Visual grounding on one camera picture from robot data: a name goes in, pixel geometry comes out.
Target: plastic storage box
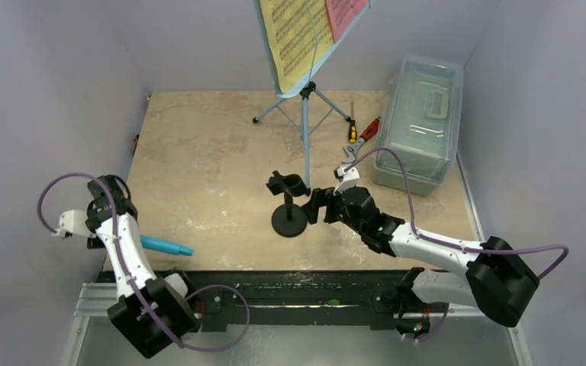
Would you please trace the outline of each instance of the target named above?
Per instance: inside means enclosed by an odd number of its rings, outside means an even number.
[[[401,157],[413,194],[425,196],[443,185],[455,161],[463,74],[462,65],[409,55],[390,81],[377,146]],[[406,189],[389,152],[376,153],[374,168],[374,183]]]

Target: teal object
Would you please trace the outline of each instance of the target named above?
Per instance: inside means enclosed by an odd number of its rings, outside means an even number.
[[[194,250],[187,246],[182,246],[177,242],[170,242],[168,240],[154,238],[152,236],[140,236],[140,242],[143,248],[153,250],[154,252],[167,253],[171,255],[187,255],[191,257]]]

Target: yellow sheet music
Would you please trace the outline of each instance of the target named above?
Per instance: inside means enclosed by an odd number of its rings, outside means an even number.
[[[279,88],[287,92],[311,68],[315,37],[306,0],[259,0]],[[308,0],[317,32],[315,62],[333,45],[326,0]]]

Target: red screwdriver handle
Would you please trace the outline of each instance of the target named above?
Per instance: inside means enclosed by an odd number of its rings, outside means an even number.
[[[381,118],[378,117],[373,120],[367,128],[361,133],[361,137],[365,139],[365,141],[371,139],[376,133],[378,132],[378,124],[381,123]]]

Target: tabletop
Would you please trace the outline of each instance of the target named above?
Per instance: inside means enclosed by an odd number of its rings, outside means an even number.
[[[380,115],[383,91],[325,91],[354,118],[362,131]],[[155,91],[140,131],[127,178],[143,235],[179,242],[192,257],[146,251],[158,270],[372,270],[433,266],[392,258],[368,249],[342,223],[319,222],[295,238],[279,236],[271,215],[283,204],[266,182],[274,171],[304,178],[304,145],[299,129],[275,109],[259,123],[253,117],[276,101],[272,91]],[[280,104],[297,123],[301,99]],[[311,128],[330,110],[316,95],[309,99]],[[311,187],[336,185],[333,170],[344,159],[348,123],[337,113],[311,134]],[[361,151],[375,145],[370,140]],[[372,182],[373,156],[356,168],[382,212],[409,220],[407,195]],[[307,196],[296,197],[302,205]],[[413,195],[417,226],[473,240],[465,191],[453,166],[446,183],[427,197]],[[104,270],[111,270],[107,259]]]

